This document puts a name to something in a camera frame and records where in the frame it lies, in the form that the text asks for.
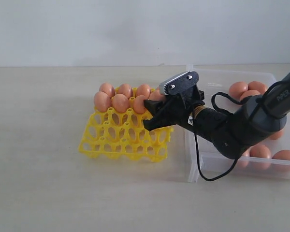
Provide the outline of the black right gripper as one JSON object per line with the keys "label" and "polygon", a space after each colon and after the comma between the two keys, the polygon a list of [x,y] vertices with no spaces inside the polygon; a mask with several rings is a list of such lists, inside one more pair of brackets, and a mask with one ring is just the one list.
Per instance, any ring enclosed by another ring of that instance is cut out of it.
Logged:
{"label": "black right gripper", "polygon": [[179,125],[188,131],[193,131],[193,126],[188,123],[194,108],[204,103],[204,91],[197,86],[176,94],[167,96],[166,101],[144,100],[144,107],[153,116],[144,119],[144,128],[148,131]]}

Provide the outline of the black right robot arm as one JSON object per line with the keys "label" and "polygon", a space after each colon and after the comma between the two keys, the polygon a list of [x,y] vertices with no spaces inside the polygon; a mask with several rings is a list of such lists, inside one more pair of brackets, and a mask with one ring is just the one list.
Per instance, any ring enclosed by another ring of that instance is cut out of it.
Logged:
{"label": "black right robot arm", "polygon": [[249,96],[238,102],[231,113],[212,103],[208,108],[204,92],[198,89],[195,71],[178,74],[160,85],[165,100],[145,100],[152,115],[144,128],[152,131],[179,125],[211,142],[223,156],[237,160],[251,146],[284,128],[290,112],[290,72],[272,84],[264,94]]}

